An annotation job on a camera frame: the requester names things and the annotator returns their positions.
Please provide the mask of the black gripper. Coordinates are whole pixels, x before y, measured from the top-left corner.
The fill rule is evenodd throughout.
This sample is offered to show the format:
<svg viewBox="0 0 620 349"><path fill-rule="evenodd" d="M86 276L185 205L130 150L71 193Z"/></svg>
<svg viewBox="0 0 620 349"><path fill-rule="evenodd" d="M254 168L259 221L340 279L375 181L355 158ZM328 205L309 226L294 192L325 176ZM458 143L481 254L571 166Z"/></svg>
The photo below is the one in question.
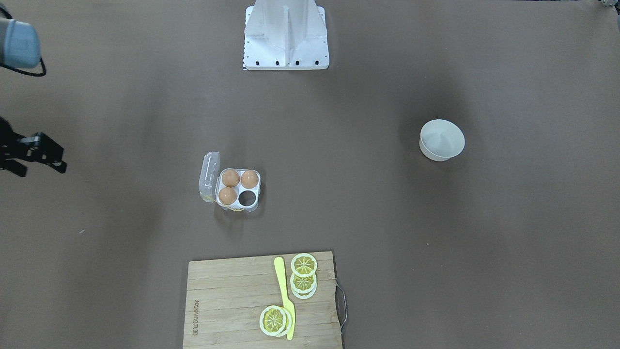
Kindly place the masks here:
<svg viewBox="0 0 620 349"><path fill-rule="evenodd" d="M18 177L25 177L27 166L18 160L38 162L51 167L58 173L65 173L67 163L63 161L64 148L42 132L25 137L13 131L9 122L0 118L0 165Z"/></svg>

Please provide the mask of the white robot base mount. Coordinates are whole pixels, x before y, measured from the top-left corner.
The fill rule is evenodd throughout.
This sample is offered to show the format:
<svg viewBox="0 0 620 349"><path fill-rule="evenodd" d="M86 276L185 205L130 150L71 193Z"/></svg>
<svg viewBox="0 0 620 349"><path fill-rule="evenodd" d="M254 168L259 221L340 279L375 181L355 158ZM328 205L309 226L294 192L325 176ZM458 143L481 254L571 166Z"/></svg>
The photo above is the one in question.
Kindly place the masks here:
<svg viewBox="0 0 620 349"><path fill-rule="evenodd" d="M328 69L325 9L314 0L257 0L245 9L242 67L248 71Z"/></svg>

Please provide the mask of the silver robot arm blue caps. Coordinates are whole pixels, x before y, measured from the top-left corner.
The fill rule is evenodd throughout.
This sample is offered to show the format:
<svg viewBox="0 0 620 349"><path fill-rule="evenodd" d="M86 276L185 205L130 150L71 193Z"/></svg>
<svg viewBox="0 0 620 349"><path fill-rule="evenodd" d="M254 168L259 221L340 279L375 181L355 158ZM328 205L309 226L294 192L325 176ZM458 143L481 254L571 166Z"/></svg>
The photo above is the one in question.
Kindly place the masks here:
<svg viewBox="0 0 620 349"><path fill-rule="evenodd" d="M47 67L41 55L40 40L34 26L18 21L1 7L0 66L27 77L44 77ZM40 163L65 173L64 148L43 132L26 137L17 133L6 119L0 120L0 168L26 177L28 168L21 161Z"/></svg>

